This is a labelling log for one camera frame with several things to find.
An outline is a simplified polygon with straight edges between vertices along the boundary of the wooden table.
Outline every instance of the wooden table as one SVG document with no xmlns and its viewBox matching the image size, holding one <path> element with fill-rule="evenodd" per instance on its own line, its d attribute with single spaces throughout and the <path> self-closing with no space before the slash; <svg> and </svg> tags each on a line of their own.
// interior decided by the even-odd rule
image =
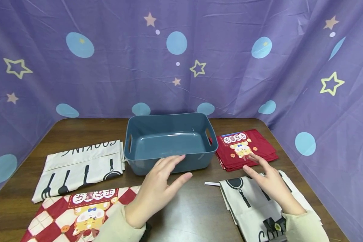
<svg viewBox="0 0 363 242">
<path fill-rule="evenodd" d="M 320 216 L 331 241 L 348 241 L 263 122 L 256 119 L 210 121 L 217 135 L 256 128 L 277 150 L 279 160 L 271 165 L 283 170 L 304 194 Z M 110 140 L 124 140 L 127 122 L 127 119 L 67 119 L 57 123 L 0 191 L 0 242 L 20 241 L 41 206 L 41 203 L 33 204 L 31 197 L 48 154 Z M 222 170 L 214 157 L 208 168 L 194 171 L 193 174 L 192 180 L 184 185 L 178 196 L 149 221 L 153 226 L 149 242 L 242 241 L 219 188 L 205 186 L 204 182 L 243 176 L 243 171 L 228 173 Z M 170 182 L 177 176 L 171 175 Z M 121 177 L 72 193 L 137 186 L 143 179 L 134 175 L 127 166 Z"/>
</svg>

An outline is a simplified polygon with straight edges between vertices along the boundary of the cartoon character print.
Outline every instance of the cartoon character print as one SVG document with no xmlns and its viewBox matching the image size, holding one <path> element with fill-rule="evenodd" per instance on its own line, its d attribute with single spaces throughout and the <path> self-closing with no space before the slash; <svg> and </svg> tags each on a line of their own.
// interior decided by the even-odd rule
<svg viewBox="0 0 363 242">
<path fill-rule="evenodd" d="M 232 148 L 235 153 L 238 155 L 239 158 L 245 157 L 246 155 L 252 153 L 253 151 L 248 146 L 249 143 L 247 141 L 237 143 L 235 145 L 230 145 L 230 148 Z"/>
<path fill-rule="evenodd" d="M 77 235 L 77 241 L 84 235 L 87 230 L 90 230 L 93 237 L 98 235 L 99 229 L 105 222 L 105 210 L 110 206 L 110 202 L 103 202 L 74 209 L 74 214 L 78 217 L 74 221 L 73 235 Z"/>
</svg>

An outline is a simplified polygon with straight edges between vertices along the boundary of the blue dot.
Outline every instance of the blue dot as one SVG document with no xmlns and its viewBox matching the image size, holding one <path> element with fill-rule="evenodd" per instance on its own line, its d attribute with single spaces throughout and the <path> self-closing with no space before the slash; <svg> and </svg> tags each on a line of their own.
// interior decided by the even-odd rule
<svg viewBox="0 0 363 242">
<path fill-rule="evenodd" d="M 336 45 L 335 45 L 335 47 L 332 49 L 332 52 L 331 52 L 331 56 L 329 57 L 329 59 L 328 60 L 330 60 L 333 56 L 335 56 L 336 55 L 336 53 L 339 51 L 339 49 L 340 49 L 340 47 L 342 46 L 342 44 L 343 44 L 343 42 L 344 42 L 344 40 L 345 40 L 346 38 L 344 37 L 344 38 L 342 38 Z"/>
<path fill-rule="evenodd" d="M 89 58 L 94 54 L 93 43 L 80 33 L 71 32 L 66 36 L 69 50 L 78 57 Z"/>
<path fill-rule="evenodd" d="M 17 158 L 14 155 L 7 154 L 0 156 L 0 183 L 8 180 L 16 171 Z"/>
<path fill-rule="evenodd" d="M 212 114 L 214 112 L 214 110 L 215 110 L 214 105 L 212 105 L 210 103 L 199 104 L 199 106 L 197 108 L 197 112 L 206 114 L 207 116 Z"/>
<path fill-rule="evenodd" d="M 172 32 L 167 38 L 167 49 L 171 54 L 183 54 L 187 49 L 187 38 L 182 32 Z"/>
<path fill-rule="evenodd" d="M 151 114 L 151 108 L 145 103 L 138 103 L 133 105 L 132 112 L 135 115 L 149 115 Z"/>
<path fill-rule="evenodd" d="M 252 48 L 252 56 L 257 59 L 266 57 L 272 50 L 272 41 L 270 38 L 263 36 L 256 40 Z"/>
<path fill-rule="evenodd" d="M 77 118 L 79 116 L 79 112 L 69 104 L 59 104 L 55 110 L 59 115 L 67 118 Z"/>
<path fill-rule="evenodd" d="M 312 155 L 316 150 L 315 138 L 307 132 L 301 132 L 296 136 L 294 141 L 296 149 L 301 155 L 309 156 Z"/>
<path fill-rule="evenodd" d="M 258 109 L 260 114 L 272 114 L 276 110 L 276 103 L 273 100 L 269 100 L 266 104 L 261 105 Z"/>
</svg>

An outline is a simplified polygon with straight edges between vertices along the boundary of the purple backdrop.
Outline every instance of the purple backdrop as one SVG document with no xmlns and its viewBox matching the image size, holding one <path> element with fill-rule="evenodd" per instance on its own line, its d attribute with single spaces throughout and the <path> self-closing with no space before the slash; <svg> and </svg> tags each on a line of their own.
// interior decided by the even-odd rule
<svg viewBox="0 0 363 242">
<path fill-rule="evenodd" d="M 0 0 L 0 188 L 60 119 L 182 112 L 263 120 L 363 241 L 363 0 Z"/>
</svg>

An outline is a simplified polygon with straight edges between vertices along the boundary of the sleeve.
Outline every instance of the sleeve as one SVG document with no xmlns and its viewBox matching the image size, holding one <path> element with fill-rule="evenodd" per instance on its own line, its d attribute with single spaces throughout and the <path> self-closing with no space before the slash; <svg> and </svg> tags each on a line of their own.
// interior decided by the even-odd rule
<svg viewBox="0 0 363 242">
<path fill-rule="evenodd" d="M 139 242 L 143 236 L 146 225 L 141 229 L 131 227 L 125 219 L 125 206 L 108 218 L 99 230 L 95 242 Z"/>
<path fill-rule="evenodd" d="M 307 213 L 299 216 L 285 214 L 281 212 L 286 219 L 286 239 L 288 242 L 327 242 L 329 238 L 322 227 L 316 214 L 307 210 Z"/>
</svg>

